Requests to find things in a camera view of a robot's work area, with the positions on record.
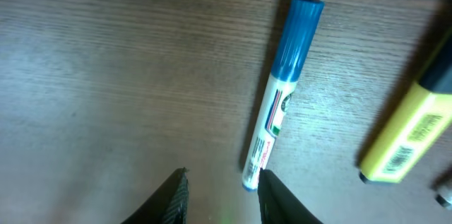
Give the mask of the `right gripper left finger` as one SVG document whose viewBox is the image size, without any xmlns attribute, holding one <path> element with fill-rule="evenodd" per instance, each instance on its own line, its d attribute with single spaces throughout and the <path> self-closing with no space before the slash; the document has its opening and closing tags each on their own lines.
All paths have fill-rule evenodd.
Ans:
<svg viewBox="0 0 452 224">
<path fill-rule="evenodd" d="M 186 224 L 189 181 L 185 167 L 177 168 L 121 224 Z"/>
</svg>

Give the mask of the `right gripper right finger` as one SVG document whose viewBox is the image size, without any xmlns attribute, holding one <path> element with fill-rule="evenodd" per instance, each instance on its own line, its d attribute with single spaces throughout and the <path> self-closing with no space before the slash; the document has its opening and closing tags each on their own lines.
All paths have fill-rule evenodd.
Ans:
<svg viewBox="0 0 452 224">
<path fill-rule="evenodd" d="M 263 224 L 322 224 L 271 170 L 260 170 L 258 200 Z"/>
</svg>

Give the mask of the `yellow highlighter dark cap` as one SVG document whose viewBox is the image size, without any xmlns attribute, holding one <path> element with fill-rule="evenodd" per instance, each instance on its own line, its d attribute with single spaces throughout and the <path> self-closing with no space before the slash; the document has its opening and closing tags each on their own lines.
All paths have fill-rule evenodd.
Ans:
<svg viewBox="0 0 452 224">
<path fill-rule="evenodd" d="M 360 163 L 367 184 L 399 183 L 451 124 L 451 31 Z"/>
</svg>

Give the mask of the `blue cap whiteboard marker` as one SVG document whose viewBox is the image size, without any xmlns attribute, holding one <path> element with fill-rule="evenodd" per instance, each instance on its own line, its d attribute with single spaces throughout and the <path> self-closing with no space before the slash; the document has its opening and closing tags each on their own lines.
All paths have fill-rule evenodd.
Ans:
<svg viewBox="0 0 452 224">
<path fill-rule="evenodd" d="M 323 8 L 320 0 L 291 0 L 242 173 L 247 191 L 258 188 L 259 172 L 280 134 Z"/>
</svg>

